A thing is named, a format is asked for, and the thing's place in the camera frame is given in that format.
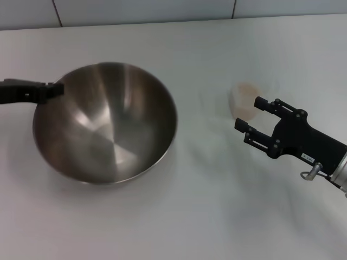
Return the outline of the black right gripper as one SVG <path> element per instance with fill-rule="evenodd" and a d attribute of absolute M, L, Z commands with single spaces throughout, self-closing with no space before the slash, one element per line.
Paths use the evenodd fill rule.
<path fill-rule="evenodd" d="M 306 111 L 280 99 L 269 102 L 260 96 L 255 99 L 254 107 L 281 120 L 270 137 L 237 118 L 235 129 L 245 134 L 244 143 L 265 152 L 272 159 L 292 155 L 311 166 L 321 163 L 322 172 L 329 176 L 337 169 L 346 154 L 346 145 L 312 128 L 307 122 Z"/>

